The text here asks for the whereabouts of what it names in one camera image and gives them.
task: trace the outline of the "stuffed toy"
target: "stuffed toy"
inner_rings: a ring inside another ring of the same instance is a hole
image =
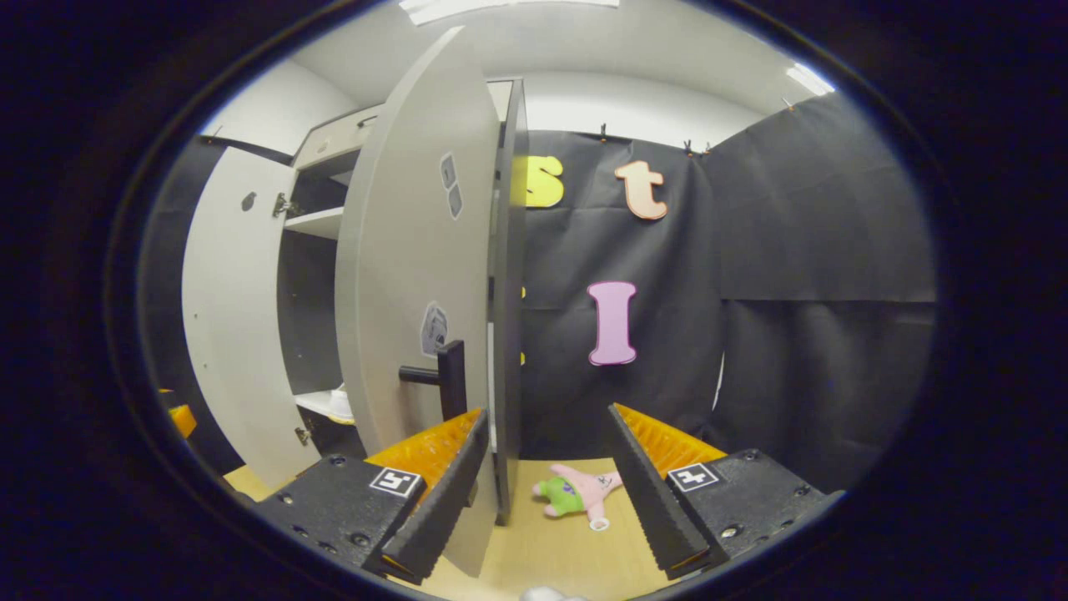
[[[608,493],[623,485],[619,473],[592,476],[559,463],[552,464],[549,470],[556,477],[534,485],[535,495],[549,497],[545,515],[556,518],[585,511],[592,529],[608,529],[609,521],[604,518],[603,502]]]

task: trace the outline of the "cabinet door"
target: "cabinet door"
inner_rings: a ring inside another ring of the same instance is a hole
[[[423,347],[428,307],[444,342],[464,341],[468,409],[487,409],[487,262],[500,121],[460,30],[435,42],[382,105],[345,199],[337,348],[368,454],[441,423],[438,390],[397,378],[402,366],[437,369]],[[477,574],[496,513],[487,454],[473,507],[461,512],[445,557]]]
[[[193,212],[182,319],[211,416],[249,469],[281,487],[319,460],[293,400],[278,333],[278,255],[296,171],[226,148]]]

